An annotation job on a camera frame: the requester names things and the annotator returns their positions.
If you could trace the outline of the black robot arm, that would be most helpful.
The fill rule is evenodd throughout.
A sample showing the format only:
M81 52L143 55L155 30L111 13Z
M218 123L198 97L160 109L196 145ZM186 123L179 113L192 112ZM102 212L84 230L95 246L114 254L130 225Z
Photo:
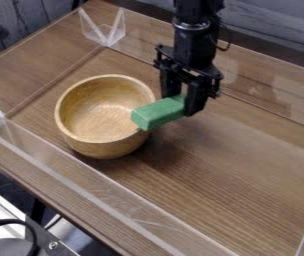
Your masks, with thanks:
M160 71L162 97L182 93L188 86L184 99L184 115L200 112L210 98L220 95L223 73L215 67L224 0L174 0L172 18L174 45L156 46L154 66Z

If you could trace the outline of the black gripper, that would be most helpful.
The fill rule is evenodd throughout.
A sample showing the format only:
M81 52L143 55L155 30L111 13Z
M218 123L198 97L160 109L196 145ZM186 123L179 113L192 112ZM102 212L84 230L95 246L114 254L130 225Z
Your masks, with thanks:
M208 96L211 98L220 96L220 81L224 75L214 64L198 68L179 63L175 60L174 48L171 46L159 44L155 50L156 58L154 60L154 67L160 71L162 97L167 98L179 95L182 92L182 83L190 84L184 113L187 117L191 117L204 109ZM194 73L198 73L210 80L210 89L207 81L196 79Z

